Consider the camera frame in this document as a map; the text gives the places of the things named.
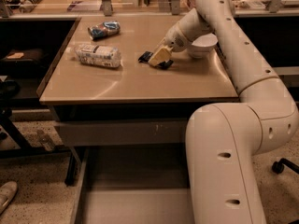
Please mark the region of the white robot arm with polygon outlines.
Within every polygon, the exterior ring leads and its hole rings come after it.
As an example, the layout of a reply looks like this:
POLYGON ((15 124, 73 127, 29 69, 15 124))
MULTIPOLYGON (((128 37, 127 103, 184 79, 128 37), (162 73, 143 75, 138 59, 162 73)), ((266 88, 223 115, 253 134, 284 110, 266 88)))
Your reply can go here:
POLYGON ((252 156, 289 142, 298 109, 277 73, 235 22, 229 0, 196 0, 165 35, 149 63, 167 62, 196 38, 216 35, 236 103, 204 105, 186 128, 195 224, 266 224, 252 156))

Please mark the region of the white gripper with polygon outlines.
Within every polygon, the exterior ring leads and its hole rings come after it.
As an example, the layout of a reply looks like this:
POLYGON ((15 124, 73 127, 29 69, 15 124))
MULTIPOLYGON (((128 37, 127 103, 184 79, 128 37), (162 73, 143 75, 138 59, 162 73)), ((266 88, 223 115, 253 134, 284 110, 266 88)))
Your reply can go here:
POLYGON ((153 51, 149 59, 151 66, 168 62, 173 52, 182 52, 190 45, 189 30, 179 24, 172 26, 153 51))

